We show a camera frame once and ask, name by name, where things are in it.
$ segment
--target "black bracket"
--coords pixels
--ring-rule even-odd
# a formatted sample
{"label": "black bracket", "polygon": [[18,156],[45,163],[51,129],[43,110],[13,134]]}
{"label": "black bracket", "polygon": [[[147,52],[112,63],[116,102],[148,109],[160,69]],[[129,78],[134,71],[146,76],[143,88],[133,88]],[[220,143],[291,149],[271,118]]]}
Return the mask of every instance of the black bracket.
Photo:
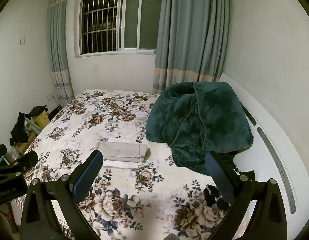
{"label": "black bracket", "polygon": [[251,181],[237,175],[215,152],[208,152],[205,165],[224,200],[231,204],[210,240],[232,239],[250,201],[257,200],[252,217],[240,240],[287,240],[284,203],[275,179]]}
{"label": "black bracket", "polygon": [[0,166],[0,204],[27,193],[28,186],[22,174],[33,168],[37,162],[37,153],[31,151],[11,165]]}
{"label": "black bracket", "polygon": [[100,240],[77,203],[85,198],[103,164],[101,152],[94,150],[83,164],[56,181],[30,183],[21,218],[21,240],[65,240],[51,200],[59,202],[61,211],[76,239]]}

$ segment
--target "floral bedsheet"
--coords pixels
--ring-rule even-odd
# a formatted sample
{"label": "floral bedsheet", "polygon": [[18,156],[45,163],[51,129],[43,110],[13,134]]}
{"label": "floral bedsheet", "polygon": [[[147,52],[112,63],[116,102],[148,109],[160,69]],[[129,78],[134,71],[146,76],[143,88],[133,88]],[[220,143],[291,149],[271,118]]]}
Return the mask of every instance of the floral bedsheet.
{"label": "floral bedsheet", "polygon": [[[204,201],[211,177],[177,167],[166,144],[145,138],[148,115],[158,95],[121,90],[85,90],[64,107],[30,145],[37,166],[25,175],[56,180],[70,174],[110,136],[145,143],[151,151],[138,170],[102,168],[84,201],[78,205],[101,239],[207,240],[224,217]],[[71,236],[62,215],[59,221]]]}

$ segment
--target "folded white cloth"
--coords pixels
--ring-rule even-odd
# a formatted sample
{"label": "folded white cloth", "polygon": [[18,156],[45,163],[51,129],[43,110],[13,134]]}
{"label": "folded white cloth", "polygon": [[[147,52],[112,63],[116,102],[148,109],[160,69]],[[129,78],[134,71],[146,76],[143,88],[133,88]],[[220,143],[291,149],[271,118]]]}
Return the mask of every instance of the folded white cloth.
{"label": "folded white cloth", "polygon": [[116,137],[109,137],[106,142],[99,141],[95,146],[95,150],[102,152],[103,167],[123,170],[139,169],[147,165],[144,162],[147,149],[145,144]]}

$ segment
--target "metal screw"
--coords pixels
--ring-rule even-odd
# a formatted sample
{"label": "metal screw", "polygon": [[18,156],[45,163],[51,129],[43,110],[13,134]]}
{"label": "metal screw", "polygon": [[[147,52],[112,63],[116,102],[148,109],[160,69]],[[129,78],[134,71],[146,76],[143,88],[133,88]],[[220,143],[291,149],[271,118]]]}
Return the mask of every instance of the metal screw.
{"label": "metal screw", "polygon": [[62,176],[60,177],[60,179],[61,179],[62,181],[67,181],[68,178],[69,178],[69,175],[68,175],[68,174],[64,174],[64,175],[62,175]]}
{"label": "metal screw", "polygon": [[38,178],[35,178],[31,181],[32,185],[36,185],[39,182]]}
{"label": "metal screw", "polygon": [[242,181],[247,181],[248,180],[246,175],[240,175],[239,179],[242,180]]}
{"label": "metal screw", "polygon": [[270,179],[269,181],[270,181],[270,183],[271,183],[272,185],[276,185],[276,184],[277,184],[277,181],[276,181],[275,179]]}

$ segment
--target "window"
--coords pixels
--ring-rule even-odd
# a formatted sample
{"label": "window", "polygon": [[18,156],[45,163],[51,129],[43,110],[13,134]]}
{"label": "window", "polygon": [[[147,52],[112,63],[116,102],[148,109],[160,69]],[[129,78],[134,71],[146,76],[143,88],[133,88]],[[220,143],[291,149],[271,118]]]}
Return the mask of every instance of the window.
{"label": "window", "polygon": [[81,0],[81,54],[153,53],[161,0]]}
{"label": "window", "polygon": [[118,0],[84,0],[82,53],[116,50]]}

